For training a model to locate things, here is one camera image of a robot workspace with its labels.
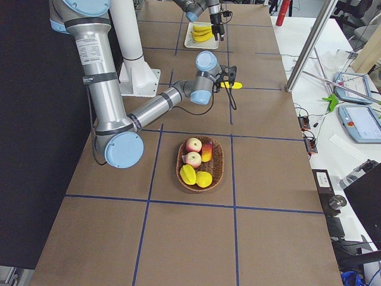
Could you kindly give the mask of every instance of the white plate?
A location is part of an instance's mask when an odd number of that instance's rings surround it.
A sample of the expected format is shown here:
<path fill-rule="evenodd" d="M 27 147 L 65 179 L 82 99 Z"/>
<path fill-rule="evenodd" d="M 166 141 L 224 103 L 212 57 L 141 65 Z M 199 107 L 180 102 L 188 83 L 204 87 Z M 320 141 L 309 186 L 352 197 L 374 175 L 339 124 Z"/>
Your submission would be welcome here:
<path fill-rule="evenodd" d="M 195 49 L 217 49 L 218 48 L 218 41 L 215 41 L 214 37 L 209 39 L 209 40 L 207 40 L 207 41 L 205 41 L 205 42 L 202 42 L 202 43 L 193 41 L 192 34 L 191 34 L 193 25 L 196 25 L 196 26 L 211 26 L 211 23 L 207 23 L 207 22 L 193 22 L 193 23 L 189 23 L 188 30 L 186 31 L 185 42 L 184 42 L 184 46 L 185 47 L 187 47 L 187 48 L 195 48 Z"/>

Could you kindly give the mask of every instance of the woven basket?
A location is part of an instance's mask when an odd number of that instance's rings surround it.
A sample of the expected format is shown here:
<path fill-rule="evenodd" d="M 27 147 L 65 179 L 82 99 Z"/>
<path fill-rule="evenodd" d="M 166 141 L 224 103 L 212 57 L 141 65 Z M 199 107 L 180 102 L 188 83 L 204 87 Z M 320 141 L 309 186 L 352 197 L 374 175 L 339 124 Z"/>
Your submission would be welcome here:
<path fill-rule="evenodd" d="M 224 164 L 223 164 L 223 152 L 221 145 L 213 138 L 197 135 L 194 136 L 195 138 L 198 138 L 202 143 L 206 143 L 209 141 L 213 142 L 213 150 L 212 150 L 212 159 L 209 162 L 202 162 L 201 165 L 195 169 L 197 171 L 205 171 L 209 172 L 212 175 L 213 181 L 212 184 L 206 188 L 201 188 L 195 185 L 187 185 L 183 182 L 181 176 L 180 176 L 180 169 L 184 165 L 182 156 L 186 155 L 188 152 L 185 149 L 185 142 L 184 141 L 180 148 L 179 153 L 177 155 L 177 164 L 176 164 L 176 175 L 179 179 L 179 182 L 187 189 L 194 191 L 194 192 L 205 192 L 210 189 L 213 189 L 217 184 L 221 181 L 223 170 L 224 170 Z"/>

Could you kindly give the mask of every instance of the robotic arm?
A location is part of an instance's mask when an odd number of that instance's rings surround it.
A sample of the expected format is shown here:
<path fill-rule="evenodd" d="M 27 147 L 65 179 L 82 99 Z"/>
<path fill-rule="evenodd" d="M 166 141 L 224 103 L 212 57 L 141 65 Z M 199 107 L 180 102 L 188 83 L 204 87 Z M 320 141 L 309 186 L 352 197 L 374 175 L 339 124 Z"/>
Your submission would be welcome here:
<path fill-rule="evenodd" d="M 196 21 L 208 7 L 214 39 L 218 41 L 218 35 L 220 35 L 220 40 L 224 40 L 225 29 L 222 16 L 231 17 L 233 13 L 223 11 L 220 0 L 174 0 L 174 2 L 186 13 L 186 17 L 190 22 Z"/>
<path fill-rule="evenodd" d="M 85 73 L 83 83 L 91 95 L 98 119 L 93 147 L 108 164 L 127 168 L 138 162 L 143 154 L 143 142 L 136 132 L 170 111 L 182 99 L 188 97 L 196 104 L 208 104 L 212 93 L 219 91 L 225 75 L 229 75 L 233 85 L 235 69 L 220 66 L 211 52 L 204 51 L 196 58 L 195 80 L 176 82 L 127 115 L 107 37 L 111 28 L 107 0 L 103 0 L 106 3 L 93 0 L 88 7 L 78 6 L 80 1 L 76 1 L 76 5 L 68 1 L 50 1 L 51 25 L 54 30 L 69 33 L 75 39 Z"/>

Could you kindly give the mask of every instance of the red fire extinguisher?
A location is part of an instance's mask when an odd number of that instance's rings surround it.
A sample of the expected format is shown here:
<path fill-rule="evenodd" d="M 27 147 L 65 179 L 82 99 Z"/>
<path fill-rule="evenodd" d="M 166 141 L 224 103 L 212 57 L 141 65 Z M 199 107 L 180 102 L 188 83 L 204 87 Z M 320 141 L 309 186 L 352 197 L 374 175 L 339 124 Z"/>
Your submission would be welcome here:
<path fill-rule="evenodd" d="M 283 20 L 285 19 L 285 15 L 287 13 L 288 7 L 290 6 L 291 0 L 283 0 L 282 6 L 280 7 L 278 18 L 276 19 L 276 25 L 281 26 L 283 24 Z"/>

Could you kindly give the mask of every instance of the white desk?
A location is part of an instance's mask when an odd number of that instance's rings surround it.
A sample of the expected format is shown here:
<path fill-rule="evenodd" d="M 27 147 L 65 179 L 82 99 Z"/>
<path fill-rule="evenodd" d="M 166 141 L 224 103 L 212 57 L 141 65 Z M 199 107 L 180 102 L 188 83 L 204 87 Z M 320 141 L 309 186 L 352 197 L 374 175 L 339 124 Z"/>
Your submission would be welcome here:
<path fill-rule="evenodd" d="M 275 26 L 276 17 L 272 17 L 271 20 L 274 26 L 280 53 L 283 55 L 283 65 L 287 76 L 289 76 L 291 72 L 288 72 L 288 70 L 295 65 L 293 60 L 296 60 L 297 57 L 290 57 L 284 54 L 296 56 L 300 54 L 315 19 L 286 17 L 281 27 Z M 340 57 L 335 57 L 336 51 L 339 49 L 352 51 L 350 44 L 341 32 L 339 26 L 333 19 L 330 19 L 316 45 L 316 50 L 330 80 L 332 80 L 334 72 L 342 70 L 341 66 L 345 62 L 345 60 L 343 61 Z M 341 65 L 338 70 L 333 70 L 335 63 L 339 63 L 339 66 Z M 323 76 L 318 66 L 318 62 L 315 59 L 309 59 L 304 70 Z M 373 83 L 371 81 L 370 83 L 371 90 L 376 91 Z M 321 98 L 327 96 L 329 96 L 329 92 L 325 83 L 313 79 L 306 74 L 302 74 L 292 91 L 293 101 L 305 108 L 309 114 L 324 114 L 327 111 L 328 102 Z M 377 104 L 373 104 L 372 107 L 381 110 Z M 316 128 L 313 128 L 312 126 L 319 120 L 319 118 L 320 117 L 317 116 L 310 117 L 311 131 L 315 136 L 319 133 L 319 126 Z M 312 155 L 310 160 L 311 168 L 327 169 L 335 193 L 344 195 L 343 190 L 338 184 L 340 179 L 350 173 L 355 167 L 366 161 L 367 158 L 381 162 L 381 146 L 376 144 L 354 143 L 344 131 L 342 124 L 339 121 L 337 108 L 334 112 L 326 116 L 323 124 L 320 124 L 320 126 L 321 131 L 317 139 L 318 154 Z M 344 141 L 342 147 L 338 147 L 332 140 L 330 140 L 334 135 L 336 138 L 338 137 Z M 355 156 L 350 154 L 345 148 L 346 145 L 356 148 L 358 154 Z M 361 235 L 363 235 L 366 237 L 367 241 L 371 241 L 363 226 L 358 221 L 353 209 L 349 205 L 341 209 L 339 217 L 343 224 L 346 240 L 362 241 Z"/>

